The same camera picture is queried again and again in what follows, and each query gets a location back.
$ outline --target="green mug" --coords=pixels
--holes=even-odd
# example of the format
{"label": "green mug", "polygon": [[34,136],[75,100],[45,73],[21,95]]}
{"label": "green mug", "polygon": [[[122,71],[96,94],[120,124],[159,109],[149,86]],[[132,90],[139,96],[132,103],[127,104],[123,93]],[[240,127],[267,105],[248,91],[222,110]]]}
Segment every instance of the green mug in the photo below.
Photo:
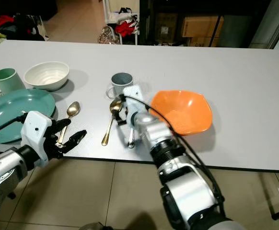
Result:
{"label": "green mug", "polygon": [[16,70],[0,69],[0,90],[3,94],[21,89],[25,89],[25,86]]}

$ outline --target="gold spoon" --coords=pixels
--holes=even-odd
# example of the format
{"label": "gold spoon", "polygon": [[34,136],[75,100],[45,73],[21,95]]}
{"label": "gold spoon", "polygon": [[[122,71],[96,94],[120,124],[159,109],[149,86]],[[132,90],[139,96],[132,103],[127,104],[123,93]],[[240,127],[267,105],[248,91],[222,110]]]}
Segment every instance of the gold spoon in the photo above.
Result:
{"label": "gold spoon", "polygon": [[111,116],[111,120],[110,120],[109,126],[107,127],[105,136],[103,137],[103,139],[101,141],[101,144],[103,146],[106,146],[107,143],[109,142],[110,130],[111,130],[112,122],[113,122],[113,119],[114,119],[114,112],[120,112],[121,108],[122,108],[122,102],[121,102],[120,99],[114,99],[111,102],[111,104],[110,104],[110,111],[112,113],[112,116]]}
{"label": "gold spoon", "polygon": [[[77,115],[80,112],[80,104],[79,102],[73,102],[71,103],[68,108],[67,108],[67,115],[68,118],[71,119],[73,116]],[[66,132],[67,126],[65,126],[62,131],[61,134],[56,142],[56,146],[62,148],[63,147],[63,138]]]}

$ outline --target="red cloth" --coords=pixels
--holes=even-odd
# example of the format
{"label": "red cloth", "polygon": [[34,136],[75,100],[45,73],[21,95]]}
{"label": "red cloth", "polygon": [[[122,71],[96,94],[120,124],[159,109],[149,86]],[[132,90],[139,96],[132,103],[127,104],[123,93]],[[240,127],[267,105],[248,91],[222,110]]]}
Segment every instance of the red cloth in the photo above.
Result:
{"label": "red cloth", "polygon": [[126,21],[124,21],[121,25],[116,26],[115,31],[119,33],[122,37],[131,35],[135,27],[129,27],[129,26],[133,23],[134,22],[127,23]]}
{"label": "red cloth", "polygon": [[13,23],[14,18],[12,18],[10,16],[6,16],[6,15],[1,15],[0,16],[0,26],[2,26],[4,23],[8,23],[8,22]]}

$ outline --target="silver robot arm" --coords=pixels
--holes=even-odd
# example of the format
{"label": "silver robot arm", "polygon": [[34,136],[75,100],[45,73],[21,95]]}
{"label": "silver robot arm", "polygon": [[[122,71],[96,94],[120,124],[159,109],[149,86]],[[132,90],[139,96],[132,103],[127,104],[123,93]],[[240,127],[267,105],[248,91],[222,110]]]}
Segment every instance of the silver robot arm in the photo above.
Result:
{"label": "silver robot arm", "polygon": [[61,158],[80,142],[85,130],[72,135],[62,148],[55,145],[58,139],[55,134],[69,124],[69,119],[55,121],[37,111],[26,114],[21,147],[0,154],[0,206],[5,197],[15,198],[13,190],[28,171],[36,166],[45,167],[50,159]]}
{"label": "silver robot arm", "polygon": [[[124,95],[143,100],[136,85],[125,88]],[[214,193],[166,123],[149,114],[139,102],[130,98],[125,101],[127,124],[138,131],[158,169],[163,185],[161,197],[172,227],[177,230],[243,230],[237,222],[218,212]]]}

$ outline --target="gray mug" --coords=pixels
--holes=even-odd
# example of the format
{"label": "gray mug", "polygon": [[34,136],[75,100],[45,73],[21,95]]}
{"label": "gray mug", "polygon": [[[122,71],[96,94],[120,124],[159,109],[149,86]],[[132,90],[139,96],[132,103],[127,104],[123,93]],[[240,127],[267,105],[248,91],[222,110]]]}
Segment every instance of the gray mug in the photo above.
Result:
{"label": "gray mug", "polygon": [[11,68],[0,69],[0,90],[2,93],[9,93],[21,89],[25,89],[25,86],[16,70]]}
{"label": "gray mug", "polygon": [[[114,99],[123,93],[125,87],[133,85],[133,77],[128,73],[117,73],[111,78],[112,87],[106,91],[106,95],[110,99]],[[113,96],[110,96],[110,91],[113,90]]]}

